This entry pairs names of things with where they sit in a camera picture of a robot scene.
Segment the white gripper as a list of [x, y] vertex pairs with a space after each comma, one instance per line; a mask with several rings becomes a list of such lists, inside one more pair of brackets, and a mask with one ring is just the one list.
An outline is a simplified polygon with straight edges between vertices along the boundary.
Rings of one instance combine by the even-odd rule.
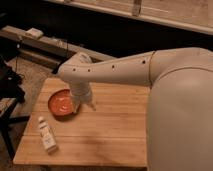
[[92, 102], [92, 91], [88, 83], [71, 83], [70, 91], [73, 113], [78, 112], [80, 104], [86, 104], [93, 111], [96, 111], [95, 104]]

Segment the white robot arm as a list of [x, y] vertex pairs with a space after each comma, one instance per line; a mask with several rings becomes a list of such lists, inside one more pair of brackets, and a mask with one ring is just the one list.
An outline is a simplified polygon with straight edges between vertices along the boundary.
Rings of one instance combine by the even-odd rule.
[[75, 105], [92, 101], [92, 82], [148, 86], [148, 171], [213, 171], [213, 51], [178, 48], [99, 63], [78, 52], [58, 75]]

